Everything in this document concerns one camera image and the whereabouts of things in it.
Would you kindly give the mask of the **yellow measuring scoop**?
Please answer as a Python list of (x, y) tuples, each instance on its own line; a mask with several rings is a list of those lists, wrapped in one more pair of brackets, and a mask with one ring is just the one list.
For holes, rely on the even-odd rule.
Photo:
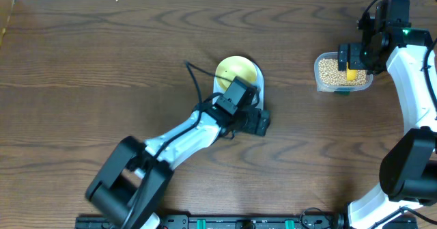
[(349, 68), (349, 63), (346, 63), (346, 81), (355, 81), (357, 78), (357, 70)]

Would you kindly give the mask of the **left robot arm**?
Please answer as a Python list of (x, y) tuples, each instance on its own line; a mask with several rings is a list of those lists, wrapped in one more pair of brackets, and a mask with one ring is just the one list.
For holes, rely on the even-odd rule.
[(252, 105), (230, 115), (218, 104), (199, 103), (185, 122), (159, 137), (124, 138), (85, 197), (116, 228), (157, 228), (155, 210), (177, 166), (229, 132), (264, 136), (269, 124), (270, 112)]

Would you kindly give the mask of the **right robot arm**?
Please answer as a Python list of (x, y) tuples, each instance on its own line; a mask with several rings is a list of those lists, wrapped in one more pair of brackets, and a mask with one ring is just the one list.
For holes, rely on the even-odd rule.
[(360, 62), (391, 76), (404, 136), (383, 158), (378, 184), (336, 216), (334, 228), (382, 228), (436, 203), (436, 62), (428, 31), (401, 26), (363, 30)]

